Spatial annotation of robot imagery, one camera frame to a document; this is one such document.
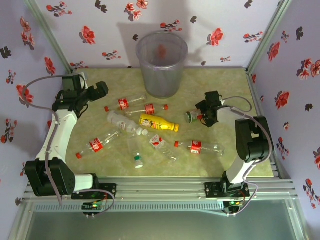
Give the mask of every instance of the trash can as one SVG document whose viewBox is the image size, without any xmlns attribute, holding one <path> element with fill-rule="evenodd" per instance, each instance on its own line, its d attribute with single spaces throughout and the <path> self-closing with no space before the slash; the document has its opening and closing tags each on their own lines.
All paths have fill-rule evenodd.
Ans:
<svg viewBox="0 0 320 240">
<path fill-rule="evenodd" d="M 188 45 L 181 37 L 167 31 L 149 34 L 137 44 L 136 55 L 151 96 L 169 98 L 177 93 L 188 55 Z"/>
</svg>

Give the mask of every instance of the clear plastic bin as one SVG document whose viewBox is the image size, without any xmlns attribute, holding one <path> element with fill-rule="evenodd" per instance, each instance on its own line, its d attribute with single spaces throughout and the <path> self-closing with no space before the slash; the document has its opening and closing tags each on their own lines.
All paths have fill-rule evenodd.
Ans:
<svg viewBox="0 0 320 240">
<path fill-rule="evenodd" d="M 145 90 L 155 98 L 169 98 L 180 87 L 188 45 L 179 36 L 155 32 L 142 38 L 136 46 Z"/>
</svg>

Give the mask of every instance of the black bracket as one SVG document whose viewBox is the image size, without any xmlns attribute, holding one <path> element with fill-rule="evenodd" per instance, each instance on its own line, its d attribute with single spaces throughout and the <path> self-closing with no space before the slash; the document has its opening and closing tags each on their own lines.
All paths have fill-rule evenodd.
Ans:
<svg viewBox="0 0 320 240">
<path fill-rule="evenodd" d="M 116 197 L 117 194 L 117 184 L 115 183 L 99 183 L 98 189 L 100 190 L 106 190 L 114 197 Z M 95 200 L 95 199 L 100 199 L 103 200 L 105 199 L 105 193 L 100 192 L 100 191 L 90 191 L 90 192 L 80 192 L 78 193 L 73 193 L 71 195 L 71 199 L 73 200 Z M 109 194 L 107 195 L 106 199 L 113 199 Z"/>
<path fill-rule="evenodd" d="M 250 197 L 250 192 L 248 184 L 243 184 L 242 189 L 230 192 L 224 192 L 221 182 L 205 182 L 204 183 L 204 192 L 207 199 L 220 199 L 220 198 L 242 198 L 243 194 L 245 197 Z"/>
</svg>

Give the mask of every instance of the purple wall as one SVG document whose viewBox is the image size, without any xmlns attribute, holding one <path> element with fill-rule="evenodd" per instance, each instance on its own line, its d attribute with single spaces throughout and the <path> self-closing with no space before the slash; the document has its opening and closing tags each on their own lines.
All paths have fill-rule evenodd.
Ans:
<svg viewBox="0 0 320 240">
<path fill-rule="evenodd" d="M 318 0 L 292 1 L 253 71 L 275 152 L 320 236 L 320 47 Z"/>
<path fill-rule="evenodd" d="M 66 70 L 23 1 L 1 1 L 0 20 L 0 239 L 6 240 L 28 182 L 24 164 L 41 149 L 51 118 L 23 104 L 19 91 Z M 27 100 L 50 107 L 61 85 L 59 78 L 44 80 L 29 88 Z"/>
</svg>

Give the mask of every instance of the red bottle cap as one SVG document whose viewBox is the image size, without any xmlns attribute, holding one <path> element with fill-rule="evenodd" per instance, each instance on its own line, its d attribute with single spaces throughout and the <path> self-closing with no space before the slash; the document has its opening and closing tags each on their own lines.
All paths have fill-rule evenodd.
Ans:
<svg viewBox="0 0 320 240">
<path fill-rule="evenodd" d="M 77 157 L 78 159 L 82 159 L 82 156 L 81 156 L 81 154 L 80 154 L 79 152 L 76 154 L 76 157 Z"/>
</svg>

